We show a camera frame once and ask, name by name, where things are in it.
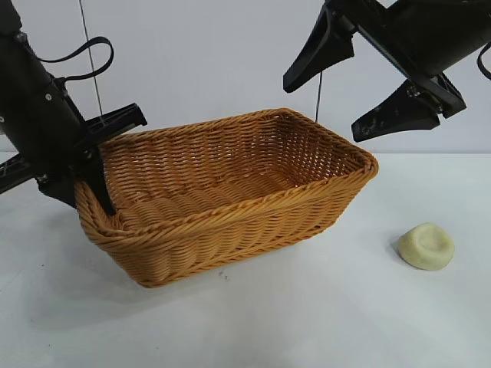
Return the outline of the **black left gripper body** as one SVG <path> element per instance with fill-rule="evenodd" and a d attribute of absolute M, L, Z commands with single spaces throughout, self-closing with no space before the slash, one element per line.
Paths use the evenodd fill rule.
<path fill-rule="evenodd" d="M 31 49 L 24 32 L 1 36 L 1 128 L 18 151 L 1 165 L 2 192 L 62 170 L 84 182 L 85 150 L 147 125 L 135 103 L 86 120 L 70 98 L 68 82 L 101 74 L 111 62 L 92 73 L 55 77 Z"/>

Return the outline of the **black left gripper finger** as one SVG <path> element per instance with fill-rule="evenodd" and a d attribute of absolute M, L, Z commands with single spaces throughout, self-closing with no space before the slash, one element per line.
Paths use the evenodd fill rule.
<path fill-rule="evenodd" d="M 70 170 L 49 172 L 36 177 L 39 191 L 52 199 L 76 209 L 74 177 Z"/>
<path fill-rule="evenodd" d="M 104 161 L 97 146 L 92 146 L 83 152 L 81 177 L 90 187 L 104 212 L 107 215 L 115 215 L 116 210 L 105 181 Z"/>

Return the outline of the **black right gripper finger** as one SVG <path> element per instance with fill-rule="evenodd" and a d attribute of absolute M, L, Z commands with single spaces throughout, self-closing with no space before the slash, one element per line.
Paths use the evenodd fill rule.
<path fill-rule="evenodd" d="M 294 92 L 325 69 L 354 56 L 354 25 L 324 3 L 311 34 L 283 75 L 283 90 Z"/>
<path fill-rule="evenodd" d="M 409 80 L 404 81 L 386 100 L 352 123 L 354 141 L 438 127 L 440 119 L 437 112 L 422 95 Z"/>

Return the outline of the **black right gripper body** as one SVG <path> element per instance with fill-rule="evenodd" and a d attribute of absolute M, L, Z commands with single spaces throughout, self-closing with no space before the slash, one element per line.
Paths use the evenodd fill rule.
<path fill-rule="evenodd" d="M 444 72 L 490 41 L 488 1 L 327 1 L 422 94 L 451 117 L 466 107 Z"/>

